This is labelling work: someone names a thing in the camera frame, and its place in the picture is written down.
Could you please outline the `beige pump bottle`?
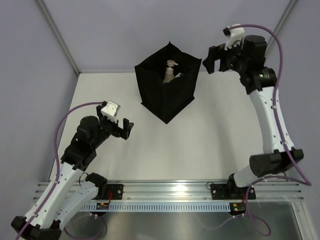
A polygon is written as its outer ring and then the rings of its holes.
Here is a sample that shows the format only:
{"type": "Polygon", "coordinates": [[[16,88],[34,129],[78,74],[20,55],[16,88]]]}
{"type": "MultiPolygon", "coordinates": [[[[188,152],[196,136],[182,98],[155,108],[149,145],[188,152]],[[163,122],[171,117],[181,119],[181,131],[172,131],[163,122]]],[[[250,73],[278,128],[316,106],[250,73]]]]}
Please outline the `beige pump bottle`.
{"type": "Polygon", "coordinates": [[[165,69],[165,75],[163,79],[164,84],[169,83],[175,78],[174,67],[179,65],[174,60],[167,60],[166,64],[167,64],[167,67],[165,69]]]}

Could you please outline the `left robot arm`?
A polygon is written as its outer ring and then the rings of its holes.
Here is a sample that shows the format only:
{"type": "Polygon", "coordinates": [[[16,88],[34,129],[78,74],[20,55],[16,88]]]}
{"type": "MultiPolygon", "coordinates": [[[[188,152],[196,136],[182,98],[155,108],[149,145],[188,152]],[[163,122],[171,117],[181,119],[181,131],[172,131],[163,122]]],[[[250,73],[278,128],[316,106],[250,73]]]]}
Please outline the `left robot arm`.
{"type": "Polygon", "coordinates": [[[108,180],[90,173],[76,192],[68,196],[73,184],[85,174],[97,156],[97,148],[110,136],[127,140],[134,123],[123,119],[119,127],[120,105],[112,101],[94,102],[96,115],[80,120],[69,146],[62,157],[56,157],[55,178],[50,181],[34,206],[23,216],[15,216],[11,227],[16,238],[25,240],[58,240],[69,220],[93,199],[111,199],[108,180]]]}

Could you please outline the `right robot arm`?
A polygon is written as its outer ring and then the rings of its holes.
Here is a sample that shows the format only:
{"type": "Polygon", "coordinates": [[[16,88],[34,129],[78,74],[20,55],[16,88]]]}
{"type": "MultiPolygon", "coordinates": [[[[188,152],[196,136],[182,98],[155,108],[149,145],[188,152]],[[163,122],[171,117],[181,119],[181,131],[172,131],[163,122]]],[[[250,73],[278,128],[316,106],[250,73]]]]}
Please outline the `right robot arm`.
{"type": "Polygon", "coordinates": [[[231,174],[225,184],[212,184],[213,199],[230,197],[240,199],[250,184],[262,177],[283,173],[304,158],[302,149],[297,149],[287,132],[276,89],[277,77],[272,68],[265,66],[267,42],[259,35],[248,35],[231,46],[211,46],[202,62],[209,74],[215,71],[215,62],[220,61],[219,71],[232,70],[239,74],[258,118],[262,135],[260,154],[252,155],[249,164],[231,174]]]}

